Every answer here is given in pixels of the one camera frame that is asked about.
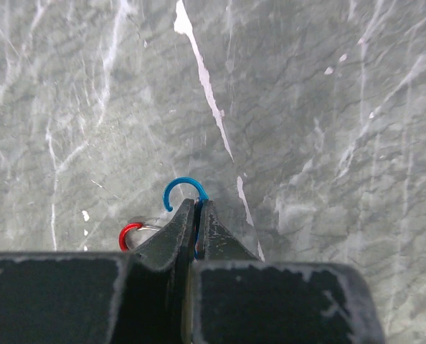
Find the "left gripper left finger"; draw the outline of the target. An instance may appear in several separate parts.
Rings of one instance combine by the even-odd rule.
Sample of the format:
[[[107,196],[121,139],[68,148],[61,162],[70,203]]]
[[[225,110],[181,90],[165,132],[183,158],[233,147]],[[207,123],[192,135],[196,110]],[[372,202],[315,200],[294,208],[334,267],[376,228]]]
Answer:
[[[129,252],[0,252],[0,343],[189,343],[194,201]]]

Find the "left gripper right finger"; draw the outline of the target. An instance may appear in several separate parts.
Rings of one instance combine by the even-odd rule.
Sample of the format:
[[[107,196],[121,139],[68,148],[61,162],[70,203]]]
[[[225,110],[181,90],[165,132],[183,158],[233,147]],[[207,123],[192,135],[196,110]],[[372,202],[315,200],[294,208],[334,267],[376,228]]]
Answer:
[[[264,262],[205,201],[193,265],[195,343],[384,343],[369,287],[351,266]]]

